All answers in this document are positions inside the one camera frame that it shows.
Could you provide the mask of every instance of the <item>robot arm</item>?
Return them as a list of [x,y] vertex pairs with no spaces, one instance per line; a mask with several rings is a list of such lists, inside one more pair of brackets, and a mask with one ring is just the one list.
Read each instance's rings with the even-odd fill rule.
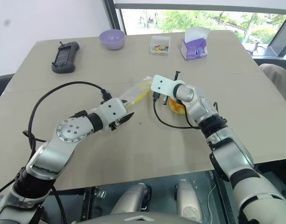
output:
[[20,224],[39,221],[43,211],[41,204],[71,160],[77,145],[88,135],[119,122],[125,115],[122,101],[111,98],[89,114],[59,123],[52,140],[43,143],[15,177],[15,183],[0,202],[0,220]]
[[253,169],[246,147],[220,117],[202,90],[181,80],[154,76],[151,89],[181,100],[188,114],[200,127],[212,150],[210,160],[225,180],[230,181],[239,210],[240,223],[286,223],[286,200],[261,174]]

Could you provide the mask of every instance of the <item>beige table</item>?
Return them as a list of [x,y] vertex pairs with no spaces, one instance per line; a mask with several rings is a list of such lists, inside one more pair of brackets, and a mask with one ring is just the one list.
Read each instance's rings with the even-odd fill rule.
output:
[[[70,81],[89,81],[118,97],[135,82],[155,74],[172,78],[176,70],[189,84],[203,88],[229,121],[254,161],[286,158],[286,103],[273,84],[230,31],[212,31],[209,55],[185,61],[180,54],[183,33],[172,36],[168,56],[148,53],[151,35],[127,36],[118,51],[105,50],[98,38],[75,39],[80,45],[70,74],[50,70],[57,40],[37,43],[0,98],[0,187],[24,166],[30,149],[21,132],[28,126],[37,100],[51,88]],[[34,134],[48,140],[56,124],[75,112],[95,108],[99,91],[84,85],[66,87],[40,105]],[[158,105],[164,121],[186,125],[181,115]],[[212,169],[210,149],[198,130],[175,130],[156,120],[151,93],[130,107],[135,115],[114,132],[98,132],[80,143],[56,182],[57,189],[75,189],[108,183]]]

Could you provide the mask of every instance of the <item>remote controller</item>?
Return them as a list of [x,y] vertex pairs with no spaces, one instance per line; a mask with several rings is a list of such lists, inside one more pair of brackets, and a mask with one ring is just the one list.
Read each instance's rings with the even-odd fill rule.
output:
[[75,66],[73,64],[76,52],[79,49],[77,42],[69,42],[63,44],[60,42],[58,47],[58,54],[54,62],[52,62],[51,69],[55,73],[70,73],[73,72]]

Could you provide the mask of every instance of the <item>plastic bag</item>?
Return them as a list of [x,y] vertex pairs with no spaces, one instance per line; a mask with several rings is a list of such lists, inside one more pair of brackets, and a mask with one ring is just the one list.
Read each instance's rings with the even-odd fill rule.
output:
[[143,80],[139,81],[135,86],[124,92],[119,99],[127,100],[124,104],[125,108],[139,102],[144,96],[151,91],[151,84],[153,77],[146,76]]

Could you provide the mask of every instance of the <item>purple bowl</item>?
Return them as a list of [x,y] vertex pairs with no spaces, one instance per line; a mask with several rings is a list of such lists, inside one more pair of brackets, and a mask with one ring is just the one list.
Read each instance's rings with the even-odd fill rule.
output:
[[125,34],[119,29],[109,29],[99,35],[99,39],[109,50],[118,50],[125,45]]

